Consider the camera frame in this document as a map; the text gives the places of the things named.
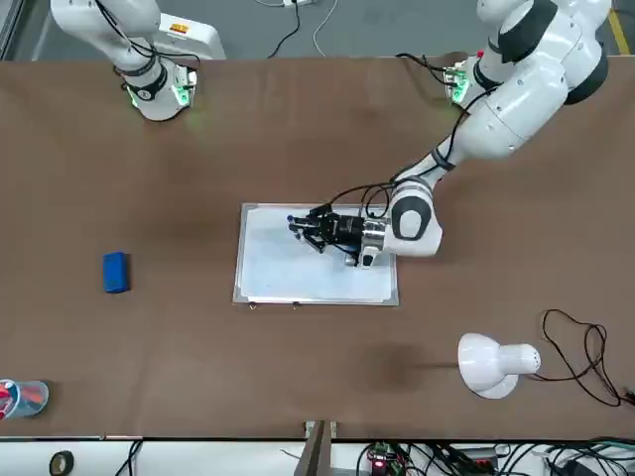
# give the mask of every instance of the green led light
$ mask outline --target green led light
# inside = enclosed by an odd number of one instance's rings
[[[177,97],[177,101],[179,101],[179,105],[187,106],[190,104],[190,92],[184,87],[174,87],[172,86],[172,91]]]
[[[455,79],[457,79],[457,82],[452,92],[452,101],[461,102],[463,99],[465,99],[467,89],[469,89],[469,79],[467,79],[466,77],[458,76],[456,76]]]
[[[129,87],[126,87],[126,91],[128,91],[128,94],[130,95],[130,99],[132,100],[132,105],[138,108],[139,106],[137,105],[137,101],[135,100],[135,95],[132,93]]]

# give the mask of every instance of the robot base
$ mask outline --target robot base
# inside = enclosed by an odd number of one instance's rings
[[[187,66],[163,58],[160,62],[168,72],[168,79],[154,99],[144,101],[128,88],[132,104],[151,121],[167,121],[192,106],[197,82],[196,71]]]

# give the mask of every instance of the floor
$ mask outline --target floor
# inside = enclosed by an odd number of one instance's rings
[[[277,3],[282,0],[267,0]],[[315,0],[300,8],[301,29],[279,52],[280,57],[318,56],[313,33],[334,0]],[[613,0],[631,50],[635,49],[632,0]],[[11,48],[13,60],[93,60],[101,54],[62,32],[49,13],[47,0],[26,0],[27,14]],[[158,0],[165,13],[213,25],[229,59],[265,58],[296,26],[293,8],[269,8],[255,0]],[[475,52],[487,34],[465,0],[341,0],[319,34],[328,56],[377,57],[400,52],[440,55]],[[608,52],[619,54],[608,22],[598,32]]]
[[[364,448],[358,443],[334,443],[331,449],[331,467],[333,476],[355,476],[357,458]],[[484,444],[464,444],[459,447],[492,446]],[[66,442],[0,442],[0,474],[36,475],[46,474],[51,457],[58,451],[68,450],[74,458],[72,476],[112,476],[126,459],[130,442],[128,441],[66,441]],[[518,455],[528,446],[520,448]],[[514,473],[520,476],[548,476],[550,471],[545,465],[548,446],[539,446],[519,460]],[[138,476],[173,476],[187,474],[190,476],[206,476],[222,474],[224,476],[242,476],[245,474],[258,476],[292,475],[302,454],[304,444],[301,442],[145,442],[136,458],[135,474]],[[514,446],[498,444],[499,454],[509,454]],[[603,453],[612,457],[631,457],[632,451],[611,449]],[[565,452],[558,459],[560,465],[575,453]],[[417,451],[413,451],[413,459],[419,468],[426,468],[429,459]],[[507,458],[499,458],[502,468]],[[590,470],[590,474],[609,474],[594,460],[583,458],[581,462]],[[619,476],[633,474],[635,465],[622,461],[625,469],[611,465],[610,470]],[[370,463],[362,458],[361,476],[368,476]],[[428,476],[443,476],[435,465],[426,472]]]

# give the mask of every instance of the black tape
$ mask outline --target black tape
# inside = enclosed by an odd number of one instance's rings
[[[445,157],[439,151],[439,147],[435,147],[433,151],[431,152],[431,155],[433,156],[433,159],[437,163],[437,165],[441,167],[444,171],[450,172],[450,171],[453,171],[454,168],[456,167],[454,164],[451,164],[445,159]]]
[[[66,476],[70,474],[75,465],[75,458],[70,451],[60,451],[53,455],[49,463],[49,474],[51,476]]]

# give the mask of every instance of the white board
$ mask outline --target white board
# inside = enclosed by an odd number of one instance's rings
[[[398,305],[396,261],[381,254],[370,269],[347,266],[344,254],[323,254],[298,241],[287,216],[306,216],[314,205],[244,204],[234,288],[235,302]],[[357,207],[335,207],[356,215]]]

